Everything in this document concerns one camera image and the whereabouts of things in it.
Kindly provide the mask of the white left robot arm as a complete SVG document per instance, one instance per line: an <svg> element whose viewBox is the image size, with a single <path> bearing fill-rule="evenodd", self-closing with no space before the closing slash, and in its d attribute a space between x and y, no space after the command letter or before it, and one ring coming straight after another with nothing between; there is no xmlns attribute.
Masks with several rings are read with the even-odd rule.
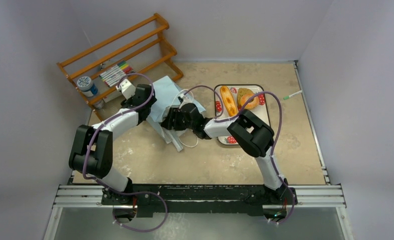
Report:
<svg viewBox="0 0 394 240"><path fill-rule="evenodd" d="M115 115L94 126L83 124L76 130L69 167L84 178L110 188L114 198L123 205L133 200L133 183L113 166L113 142L145 121L155 102L153 86L139 84Z"/></svg>

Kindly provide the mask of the metal kitchen tongs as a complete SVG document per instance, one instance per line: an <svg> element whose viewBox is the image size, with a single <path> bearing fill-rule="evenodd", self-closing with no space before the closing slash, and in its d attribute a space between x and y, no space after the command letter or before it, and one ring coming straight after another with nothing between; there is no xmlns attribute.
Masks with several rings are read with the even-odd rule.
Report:
<svg viewBox="0 0 394 240"><path fill-rule="evenodd" d="M176 148L177 152L182 151L183 145L181 144L181 141L180 141L181 133L178 133L175 130L170 130L169 134L170 134L171 141L172 141L174 147Z"/></svg>

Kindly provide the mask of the white blue paper bag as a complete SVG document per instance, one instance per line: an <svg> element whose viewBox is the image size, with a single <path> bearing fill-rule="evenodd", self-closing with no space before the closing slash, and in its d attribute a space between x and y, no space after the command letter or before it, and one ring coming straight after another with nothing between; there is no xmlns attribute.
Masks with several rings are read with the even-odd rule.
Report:
<svg viewBox="0 0 394 240"><path fill-rule="evenodd" d="M164 76L153 83L155 89L155 96L157 101L152 105L151 112L147 118L149 125L160 135L166 144L172 143L169 131L161 127L161 122L166 117L168 110L171 107L179 107L181 104L178 100L179 94L185 94L192 99L200 113L206 112L206 109L194 99L192 92L186 93L186 89L180 88L169 76ZM183 147L190 147L181 141Z"/></svg>

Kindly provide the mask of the long orange fake bread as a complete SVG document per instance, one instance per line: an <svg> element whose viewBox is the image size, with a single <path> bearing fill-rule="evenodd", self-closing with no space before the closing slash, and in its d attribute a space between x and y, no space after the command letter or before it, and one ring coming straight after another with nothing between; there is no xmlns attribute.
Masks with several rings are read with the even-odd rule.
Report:
<svg viewBox="0 0 394 240"><path fill-rule="evenodd" d="M222 101L224 103L224 108L228 112L230 117L238 114L237 104L233 98L231 90L227 86L221 86L219 89Z"/></svg>

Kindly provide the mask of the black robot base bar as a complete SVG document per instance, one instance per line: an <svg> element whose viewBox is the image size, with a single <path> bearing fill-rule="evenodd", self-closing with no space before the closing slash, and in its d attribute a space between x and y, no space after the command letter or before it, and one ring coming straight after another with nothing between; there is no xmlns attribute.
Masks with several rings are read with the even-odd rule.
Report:
<svg viewBox="0 0 394 240"><path fill-rule="evenodd" d="M278 224L298 204L295 188L270 190L258 185L208 184L133 184L131 195L118 194L104 187L102 205L112 206L115 216L129 207L128 213L138 218L150 218L154 213L246 214L264 217Z"/></svg>

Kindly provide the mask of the round orange fake bun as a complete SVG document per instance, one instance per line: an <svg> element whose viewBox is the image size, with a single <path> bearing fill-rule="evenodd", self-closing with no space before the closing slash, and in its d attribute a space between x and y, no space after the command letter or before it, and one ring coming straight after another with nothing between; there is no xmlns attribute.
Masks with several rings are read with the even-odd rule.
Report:
<svg viewBox="0 0 394 240"><path fill-rule="evenodd" d="M259 106L259 98L256 96L253 97L252 93L246 93L242 95L238 100L240 109L252 110Z"/></svg>

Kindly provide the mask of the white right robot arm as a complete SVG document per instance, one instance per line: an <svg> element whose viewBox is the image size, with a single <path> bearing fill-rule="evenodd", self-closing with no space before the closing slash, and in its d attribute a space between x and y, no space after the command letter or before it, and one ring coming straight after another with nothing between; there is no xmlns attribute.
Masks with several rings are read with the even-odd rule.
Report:
<svg viewBox="0 0 394 240"><path fill-rule="evenodd" d="M233 137L244 152L255 158L267 188L267 200L276 204L284 199L283 187L287 182L276 166L274 131L251 111L245 109L235 118L216 120L203 116L195 104L186 103L169 109L161 127L175 131L189 129L202 140Z"/></svg>

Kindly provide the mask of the brown fake bread slice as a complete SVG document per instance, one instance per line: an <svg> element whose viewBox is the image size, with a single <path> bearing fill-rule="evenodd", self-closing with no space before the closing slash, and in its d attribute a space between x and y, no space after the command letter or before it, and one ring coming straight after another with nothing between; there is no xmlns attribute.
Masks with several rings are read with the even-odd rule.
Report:
<svg viewBox="0 0 394 240"><path fill-rule="evenodd" d="M251 89L249 89L249 88L244 88L244 87L239 88L238 92L237 92L237 95L236 95L237 103L241 104L242 97L244 95L247 95L247 94L250 94L250 96L253 96L254 92Z"/></svg>

